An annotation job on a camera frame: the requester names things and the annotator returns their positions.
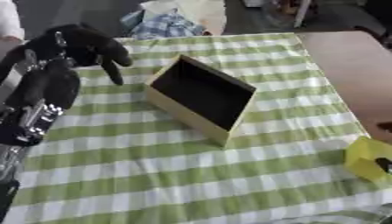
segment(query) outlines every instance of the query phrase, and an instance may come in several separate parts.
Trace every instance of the white sleeve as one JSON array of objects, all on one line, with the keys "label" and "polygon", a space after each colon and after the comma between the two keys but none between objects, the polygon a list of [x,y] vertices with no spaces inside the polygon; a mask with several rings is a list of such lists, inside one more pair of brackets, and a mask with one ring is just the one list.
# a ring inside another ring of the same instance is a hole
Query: white sleeve
[{"label": "white sleeve", "polygon": [[12,0],[0,0],[0,37],[25,38],[25,30],[20,27],[17,7]]}]

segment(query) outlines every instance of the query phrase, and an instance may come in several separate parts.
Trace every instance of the yellow sponge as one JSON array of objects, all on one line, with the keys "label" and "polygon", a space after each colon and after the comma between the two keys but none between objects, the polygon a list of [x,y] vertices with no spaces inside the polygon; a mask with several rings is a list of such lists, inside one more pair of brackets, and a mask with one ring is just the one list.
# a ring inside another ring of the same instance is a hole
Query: yellow sponge
[{"label": "yellow sponge", "polygon": [[376,159],[392,161],[392,145],[360,136],[346,149],[346,168],[370,181],[392,180],[392,173],[382,169]]}]

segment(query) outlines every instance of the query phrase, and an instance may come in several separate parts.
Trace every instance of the empty box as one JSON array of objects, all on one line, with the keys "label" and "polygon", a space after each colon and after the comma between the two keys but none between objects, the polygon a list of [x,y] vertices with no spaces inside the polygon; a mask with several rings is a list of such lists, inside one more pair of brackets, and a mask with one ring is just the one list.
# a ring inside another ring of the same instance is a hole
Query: empty box
[{"label": "empty box", "polygon": [[225,145],[256,95],[256,88],[179,55],[145,83],[147,101]]}]

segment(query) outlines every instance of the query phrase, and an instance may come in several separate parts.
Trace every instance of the gingham tablecloth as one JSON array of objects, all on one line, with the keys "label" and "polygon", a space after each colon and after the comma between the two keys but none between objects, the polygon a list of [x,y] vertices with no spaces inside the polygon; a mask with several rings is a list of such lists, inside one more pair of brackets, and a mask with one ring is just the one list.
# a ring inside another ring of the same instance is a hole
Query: gingham tablecloth
[{"label": "gingham tablecloth", "polygon": [[[392,211],[387,184],[342,165],[367,133],[294,34],[122,41],[135,61],[125,85],[80,70],[5,223],[347,224]],[[258,87],[226,149],[145,101],[143,83],[178,53]]]}]

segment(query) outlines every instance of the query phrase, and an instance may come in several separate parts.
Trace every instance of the cardboard box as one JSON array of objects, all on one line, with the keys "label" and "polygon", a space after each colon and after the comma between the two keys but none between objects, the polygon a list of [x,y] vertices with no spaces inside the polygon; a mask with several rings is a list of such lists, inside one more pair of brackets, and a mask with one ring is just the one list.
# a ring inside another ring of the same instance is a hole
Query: cardboard box
[{"label": "cardboard box", "polygon": [[220,145],[240,123],[256,88],[185,55],[145,83],[147,101]]},{"label": "cardboard box", "polygon": [[392,173],[389,174],[392,170],[390,161],[392,145],[366,136],[360,136],[346,149],[346,168],[355,175],[373,182],[392,183]]}]

